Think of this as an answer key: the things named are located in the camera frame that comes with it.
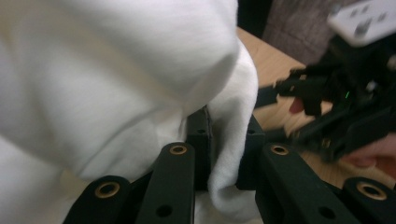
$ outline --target white plastic part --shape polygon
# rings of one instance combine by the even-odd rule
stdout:
[[[327,22],[353,47],[396,33],[396,0],[361,1],[334,10]]]

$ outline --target cloth fold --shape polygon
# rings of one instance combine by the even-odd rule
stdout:
[[[219,158],[196,220],[209,203],[231,221],[256,217],[251,192],[233,189],[257,91],[236,8],[0,1],[0,222],[61,223],[88,182],[147,172],[204,105]]]

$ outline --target wooden surface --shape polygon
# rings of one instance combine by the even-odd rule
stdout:
[[[291,68],[304,66],[241,29],[238,29],[237,33],[256,65],[260,86],[272,85],[276,80],[287,77]],[[291,102],[292,99],[290,98],[278,98],[278,104],[259,108],[254,111],[254,116],[264,130],[284,126],[285,130],[289,132],[311,120],[304,113],[291,115],[289,113]],[[323,108],[326,110],[330,106],[324,105]],[[302,153],[302,157],[320,178],[334,184],[338,188],[342,187],[346,178],[352,176],[369,177],[382,182],[390,188],[395,185],[394,179],[373,167],[359,169],[341,161],[331,164],[324,163],[320,161],[316,154],[307,151]]]

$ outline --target white cloth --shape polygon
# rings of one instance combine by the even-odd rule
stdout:
[[[90,181],[147,172],[203,105],[219,159],[196,223],[257,217],[252,192],[233,187],[258,85],[236,8],[0,0],[0,223],[62,223]]]

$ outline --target towel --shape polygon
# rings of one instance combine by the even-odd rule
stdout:
[[[1,0],[0,223],[62,223],[94,179],[149,171],[204,105],[219,156],[195,223],[261,223],[254,192],[233,186],[258,89],[236,9]]]

